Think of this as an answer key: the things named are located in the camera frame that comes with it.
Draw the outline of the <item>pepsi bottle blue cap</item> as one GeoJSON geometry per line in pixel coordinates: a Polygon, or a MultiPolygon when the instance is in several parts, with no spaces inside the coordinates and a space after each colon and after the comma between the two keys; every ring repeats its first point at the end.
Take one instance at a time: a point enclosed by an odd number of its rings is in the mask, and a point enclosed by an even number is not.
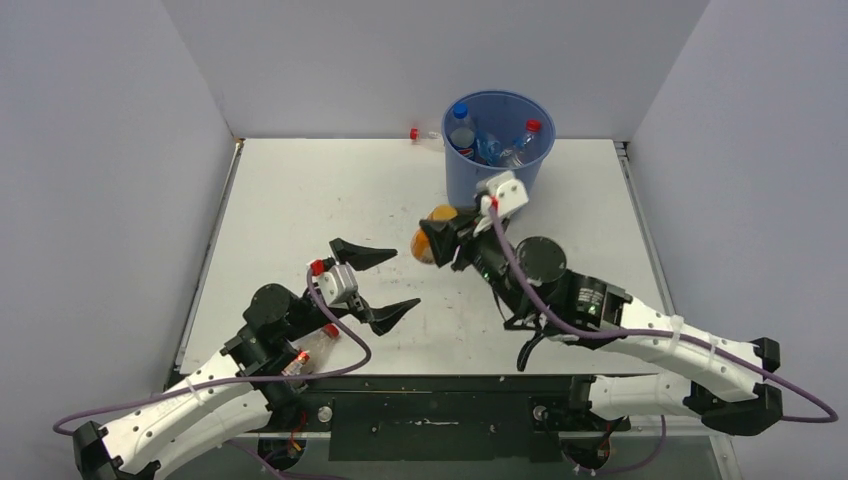
{"type": "Polygon", "coordinates": [[[456,148],[455,151],[471,162],[474,162],[476,160],[476,150],[473,146],[456,148]]]}

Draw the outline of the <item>crushed blue label bottle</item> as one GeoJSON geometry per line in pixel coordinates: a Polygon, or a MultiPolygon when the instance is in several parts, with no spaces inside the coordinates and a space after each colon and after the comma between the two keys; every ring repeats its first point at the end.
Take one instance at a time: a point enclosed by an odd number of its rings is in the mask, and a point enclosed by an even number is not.
{"type": "Polygon", "coordinates": [[[483,130],[476,133],[476,155],[480,163],[499,167],[503,147],[496,136],[483,130]]]}

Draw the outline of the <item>red label clear bottle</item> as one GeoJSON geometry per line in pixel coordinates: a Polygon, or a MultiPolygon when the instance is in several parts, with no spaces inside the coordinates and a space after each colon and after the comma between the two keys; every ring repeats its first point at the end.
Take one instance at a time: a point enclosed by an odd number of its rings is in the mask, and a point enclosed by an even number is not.
{"type": "Polygon", "coordinates": [[[527,120],[524,132],[513,141],[511,146],[503,149],[500,156],[501,165],[506,168],[517,168],[531,163],[538,153],[541,129],[542,123],[539,120],[527,120]]]}

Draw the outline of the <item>small red cap bottle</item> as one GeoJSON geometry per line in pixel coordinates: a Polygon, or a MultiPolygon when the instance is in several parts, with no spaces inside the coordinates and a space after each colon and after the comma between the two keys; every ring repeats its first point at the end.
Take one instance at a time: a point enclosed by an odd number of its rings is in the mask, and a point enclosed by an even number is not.
{"type": "Polygon", "coordinates": [[[310,375],[318,373],[326,364],[329,354],[339,340],[338,328],[330,323],[299,340],[297,355],[281,371],[282,375],[310,375]]]}

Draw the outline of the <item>blue label blue cap bottle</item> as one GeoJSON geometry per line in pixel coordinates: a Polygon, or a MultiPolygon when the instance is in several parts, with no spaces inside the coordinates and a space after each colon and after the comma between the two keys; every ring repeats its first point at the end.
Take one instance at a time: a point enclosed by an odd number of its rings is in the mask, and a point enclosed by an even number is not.
{"type": "Polygon", "coordinates": [[[457,102],[452,106],[448,132],[452,133],[453,131],[461,128],[465,128],[470,131],[475,130],[473,119],[465,102],[457,102]]]}

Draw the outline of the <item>blue plastic bin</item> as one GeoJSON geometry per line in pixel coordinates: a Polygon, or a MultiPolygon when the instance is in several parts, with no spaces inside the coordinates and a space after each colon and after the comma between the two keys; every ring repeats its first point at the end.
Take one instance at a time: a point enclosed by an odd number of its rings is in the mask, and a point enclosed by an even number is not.
{"type": "Polygon", "coordinates": [[[539,103],[518,93],[504,90],[484,90],[461,97],[445,111],[441,124],[445,143],[445,178],[448,200],[454,205],[468,205],[472,202],[477,183],[505,170],[511,170],[524,182],[527,189],[534,185],[542,163],[551,152],[556,138],[556,128],[552,117],[539,103]],[[501,142],[503,149],[511,146],[525,130],[529,119],[542,123],[539,133],[539,146],[536,158],[524,166],[506,168],[500,165],[492,167],[476,160],[471,162],[459,155],[448,140],[450,111],[457,102],[465,102],[475,125],[475,134],[479,130],[493,134],[501,142]]]}

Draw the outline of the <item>clear jar silver lid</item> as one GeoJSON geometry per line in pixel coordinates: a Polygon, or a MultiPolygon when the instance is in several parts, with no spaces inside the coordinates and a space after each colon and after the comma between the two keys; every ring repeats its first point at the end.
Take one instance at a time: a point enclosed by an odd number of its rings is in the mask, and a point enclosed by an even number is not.
{"type": "Polygon", "coordinates": [[[461,155],[472,155],[476,146],[476,134],[472,128],[458,127],[448,135],[452,147],[461,155]]]}

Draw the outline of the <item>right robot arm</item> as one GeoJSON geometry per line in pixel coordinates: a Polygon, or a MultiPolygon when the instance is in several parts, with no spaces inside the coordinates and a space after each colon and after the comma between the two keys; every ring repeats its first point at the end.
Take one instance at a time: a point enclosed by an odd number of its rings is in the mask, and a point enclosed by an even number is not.
{"type": "Polygon", "coordinates": [[[461,212],[420,222],[437,266],[475,269],[489,285],[507,331],[528,331],[516,367],[523,370],[545,340],[630,356],[653,374],[575,377],[565,402],[569,421],[590,428],[628,416],[691,417],[718,432],[755,436],[783,416],[781,391],[766,378],[780,365],[780,346],[761,337],[739,342],[691,327],[624,289],[567,266],[552,239],[517,245],[499,231],[477,230],[479,217],[461,212]]]}

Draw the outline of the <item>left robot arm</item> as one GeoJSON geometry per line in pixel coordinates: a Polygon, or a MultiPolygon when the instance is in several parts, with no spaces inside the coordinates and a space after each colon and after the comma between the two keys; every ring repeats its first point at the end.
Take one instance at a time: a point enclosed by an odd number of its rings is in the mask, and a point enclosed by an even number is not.
{"type": "Polygon", "coordinates": [[[295,343],[317,333],[350,330],[340,321],[354,316],[378,336],[388,333],[419,304],[413,298],[374,308],[362,297],[356,273],[397,255],[395,249],[355,245],[341,238],[332,254],[307,267],[306,290],[296,295],[270,283],[260,287],[243,313],[236,335],[170,389],[122,405],[125,416],[84,424],[70,436],[74,461],[84,479],[165,479],[188,461],[232,438],[268,425],[290,428],[301,412],[305,370],[313,355],[295,343]]]}

